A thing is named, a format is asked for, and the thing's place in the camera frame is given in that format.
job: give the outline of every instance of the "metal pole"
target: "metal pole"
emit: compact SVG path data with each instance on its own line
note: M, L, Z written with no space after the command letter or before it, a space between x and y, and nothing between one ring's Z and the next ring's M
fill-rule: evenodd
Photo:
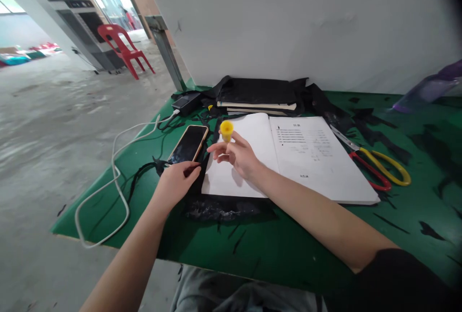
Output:
M146 26L146 23L143 20L143 16L140 14L140 9L138 8L138 5L136 4L135 0L130 0L131 4L133 5L133 8L135 9L136 14L138 15L138 18L141 22L141 25L143 26L144 31L146 32L146 35L148 36L149 39L151 39L151 36L149 34L149 28Z
M164 19L161 15L145 16L144 18L146 19L149 29L154 36L157 47L164 59L165 65L167 66L167 70L172 77L175 87L178 91L185 91L186 85L184 84L177 61L173 55L172 47L170 46L167 34L165 33L167 26L165 25Z

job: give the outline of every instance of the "phone case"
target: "phone case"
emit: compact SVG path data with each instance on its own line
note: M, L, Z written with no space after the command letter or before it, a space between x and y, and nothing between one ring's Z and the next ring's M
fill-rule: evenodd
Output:
M173 153L174 153L175 150L177 149L178 144L180 143L181 139L183 139L184 134L186 133L186 131L188 130L189 127L203 127L203 128L206 129L206 131L205 131L205 133L204 133L204 136L202 137L201 143L200 143L199 146L197 147L196 153L194 154L194 158L192 159L193 162L196 161L197 155L199 154L199 151L200 151L200 149L201 149L201 147L202 147L202 144L204 143L204 139L205 139L205 137L206 137L207 134L208 134L208 127L207 127L207 126L199 126L199 125L189 125L189 126L187 126L186 129L185 129L184 132L183 132L183 135L181 136L181 138L178 140L177 144L175 145L175 148L173 149L172 153L171 153L170 156L168 157L168 161L170 160L170 158L172 158Z

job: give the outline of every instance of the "phone screen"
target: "phone screen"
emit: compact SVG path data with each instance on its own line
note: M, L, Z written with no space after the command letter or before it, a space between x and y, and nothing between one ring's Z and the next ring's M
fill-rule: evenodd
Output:
M208 128L204 126L189 126L170 156L169 161L175 164L194 160L196 152L201 146L204 134L207 131Z

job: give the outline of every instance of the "scissors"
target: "scissors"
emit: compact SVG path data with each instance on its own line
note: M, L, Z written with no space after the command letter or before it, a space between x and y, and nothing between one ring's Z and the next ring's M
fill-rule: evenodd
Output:
M388 177L391 181L396 183L399 186L409 186L411 184L411 176L409 173L404 169L397 161L393 160L392 158L385 156L384 154L377 152L377 151L372 151L374 155L377 157L382 158L383 160L391 163L402 175L403 181L398 180L396 177L391 175L385 167L374 157L372 156L372 153L370 153L368 150L365 148L359 147L358 145L354 144L351 140L349 140L347 137L345 137L342 133L340 133L335 127L331 125L331 129L334 132L334 134L342 140L350 149L353 150L353 152L349 153L348 156L351 157L351 159L356 159L358 162L360 162L362 165L364 165L369 171L371 171L376 177L379 178L379 180L383 183L383 186L376 185L375 183L372 183L369 181L371 184L372 188L380 191L389 191L391 190L391 183L388 181L384 176L382 176L377 170L375 170L372 166L370 166L365 160L363 160L358 154L356 153L357 151L364 152L364 154L379 168L379 170L386 176Z

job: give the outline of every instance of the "white wall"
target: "white wall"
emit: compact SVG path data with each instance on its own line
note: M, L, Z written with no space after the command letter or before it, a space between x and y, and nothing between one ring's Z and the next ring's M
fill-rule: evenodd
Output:
M49 41L52 39L29 15L0 15L0 48L19 45L27 49Z
M325 90L404 93L462 58L449 0L156 3L198 85L309 76Z
M94 70L88 61L97 68L101 65L91 56L85 46L80 44L72 31L69 30L65 22L58 13L50 6L48 0L15 0L31 18L58 44L69 56L74 65L82 70ZM76 47L82 52L80 57L72 52L72 47Z

